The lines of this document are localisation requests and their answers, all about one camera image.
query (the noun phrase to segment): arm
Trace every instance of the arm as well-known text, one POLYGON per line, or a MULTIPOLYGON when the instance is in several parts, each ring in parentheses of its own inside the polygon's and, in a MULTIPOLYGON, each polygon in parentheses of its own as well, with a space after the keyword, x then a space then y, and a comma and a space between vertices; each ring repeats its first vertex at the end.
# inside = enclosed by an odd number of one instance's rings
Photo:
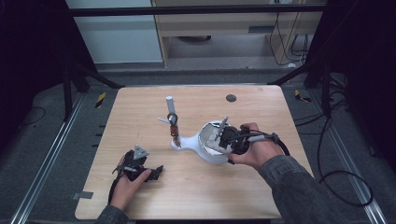
MULTIPOLYGON (((244 124, 259 130, 256 123, 244 124)), ((243 155, 229 156, 235 164, 253 167, 273 191, 286 223, 347 223, 328 194, 293 157, 285 156, 272 141, 252 143, 243 155)))
POLYGON ((123 175, 114 188, 110 205, 105 207, 95 223, 127 223, 128 217, 124 213, 125 209, 150 173, 151 170, 147 169, 134 181, 130 181, 126 175, 123 175))

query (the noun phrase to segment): gray cloth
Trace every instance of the gray cloth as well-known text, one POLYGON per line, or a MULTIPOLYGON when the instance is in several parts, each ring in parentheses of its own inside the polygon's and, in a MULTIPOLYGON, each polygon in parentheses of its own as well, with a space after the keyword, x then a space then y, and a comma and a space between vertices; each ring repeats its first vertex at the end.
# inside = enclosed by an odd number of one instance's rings
POLYGON ((259 171, 286 223, 347 223, 329 194, 297 160, 276 156, 259 171))

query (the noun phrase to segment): person's left hand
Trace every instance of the person's left hand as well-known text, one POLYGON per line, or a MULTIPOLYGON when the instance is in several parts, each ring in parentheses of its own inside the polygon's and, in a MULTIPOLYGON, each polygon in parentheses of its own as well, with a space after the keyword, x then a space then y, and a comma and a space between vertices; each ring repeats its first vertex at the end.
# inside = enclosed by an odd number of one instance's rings
MULTIPOLYGON (((119 165, 122 165, 123 160, 124 156, 122 156, 119 165)), ((119 208, 121 211, 125 211, 137 190, 149 177, 149 174, 151 174, 151 170, 147 169, 134 181, 130 181, 126 175, 123 175, 120 178, 119 183, 117 183, 117 186, 114 188, 110 205, 119 208)))

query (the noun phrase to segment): person's right hand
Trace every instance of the person's right hand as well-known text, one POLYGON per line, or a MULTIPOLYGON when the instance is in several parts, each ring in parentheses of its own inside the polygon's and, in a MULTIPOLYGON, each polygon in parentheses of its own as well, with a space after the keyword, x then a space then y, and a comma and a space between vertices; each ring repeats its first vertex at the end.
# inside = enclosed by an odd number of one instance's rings
MULTIPOLYGON (((242 126, 249 128, 251 133, 259 130, 257 123, 246 123, 242 126)), ((263 140, 250 143, 246 153, 229 154, 228 158, 235 164, 249 165, 259 171, 263 164, 278 155, 284 155, 282 149, 271 140, 263 140)))

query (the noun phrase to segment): white cylinder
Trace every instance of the white cylinder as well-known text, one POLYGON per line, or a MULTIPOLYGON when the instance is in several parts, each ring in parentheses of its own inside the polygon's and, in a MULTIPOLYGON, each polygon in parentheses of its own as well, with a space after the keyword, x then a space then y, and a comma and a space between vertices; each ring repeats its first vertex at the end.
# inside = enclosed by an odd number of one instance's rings
POLYGON ((169 114, 170 114, 170 113, 176 114, 175 105, 174 105, 173 97, 172 97, 172 96, 166 96, 166 103, 168 104, 168 111, 169 111, 169 114))

